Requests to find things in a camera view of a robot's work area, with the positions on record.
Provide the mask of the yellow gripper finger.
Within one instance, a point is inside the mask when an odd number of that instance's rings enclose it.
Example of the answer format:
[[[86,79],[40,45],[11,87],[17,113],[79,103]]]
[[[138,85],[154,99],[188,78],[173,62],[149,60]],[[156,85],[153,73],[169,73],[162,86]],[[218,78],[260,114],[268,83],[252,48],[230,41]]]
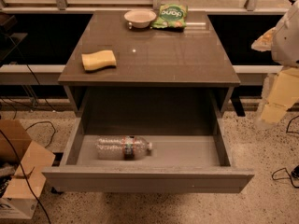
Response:
[[[272,128],[298,101],[298,68],[283,68],[275,75],[268,75],[263,83],[262,100],[256,113],[256,126],[259,129]]]
[[[251,48],[260,52],[270,51],[275,31],[275,27],[266,31],[263,35],[261,35],[251,44]]]

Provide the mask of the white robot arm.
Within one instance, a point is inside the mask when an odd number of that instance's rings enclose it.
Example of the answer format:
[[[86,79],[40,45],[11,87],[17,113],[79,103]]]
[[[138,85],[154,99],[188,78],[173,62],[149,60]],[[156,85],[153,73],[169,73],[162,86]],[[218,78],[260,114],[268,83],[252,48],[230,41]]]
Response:
[[[272,60],[282,66],[277,74],[264,80],[257,111],[256,125],[269,129],[299,100],[299,1],[292,4],[275,27],[255,40],[251,48],[261,52],[270,50]]]

